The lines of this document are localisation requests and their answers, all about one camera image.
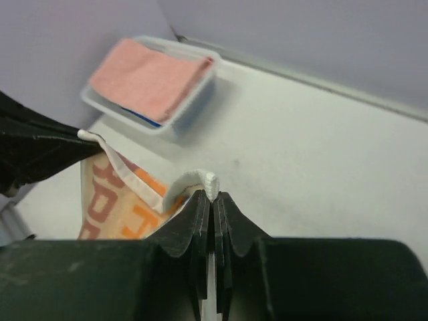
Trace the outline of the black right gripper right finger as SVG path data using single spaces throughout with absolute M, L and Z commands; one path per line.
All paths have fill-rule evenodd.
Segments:
M 222 316 L 265 316 L 258 241 L 269 235 L 246 217 L 229 193 L 212 203 L 217 311 Z

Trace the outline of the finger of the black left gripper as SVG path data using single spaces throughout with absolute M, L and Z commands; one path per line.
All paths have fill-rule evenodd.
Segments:
M 43 116 L 1 93 L 1 194 L 48 179 L 102 152 L 78 129 Z

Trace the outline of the orange patterned towel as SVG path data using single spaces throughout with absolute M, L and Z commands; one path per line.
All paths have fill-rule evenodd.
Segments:
M 79 239 L 144 239 L 183 210 L 194 192 L 214 201 L 220 183 L 206 170 L 187 171 L 164 185 L 109 146 L 98 134 L 78 131 L 100 153 L 80 163 L 82 226 Z

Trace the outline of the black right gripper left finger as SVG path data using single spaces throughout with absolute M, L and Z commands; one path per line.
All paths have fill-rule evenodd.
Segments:
M 149 237 L 156 245 L 148 320 L 201 320 L 207 298 L 210 200 L 193 193 L 180 213 Z

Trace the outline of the pink towel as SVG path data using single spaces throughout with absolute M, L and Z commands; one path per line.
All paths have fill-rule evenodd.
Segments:
M 209 56 L 174 58 L 124 38 L 110 50 L 88 83 L 103 98 L 162 124 L 212 65 Z

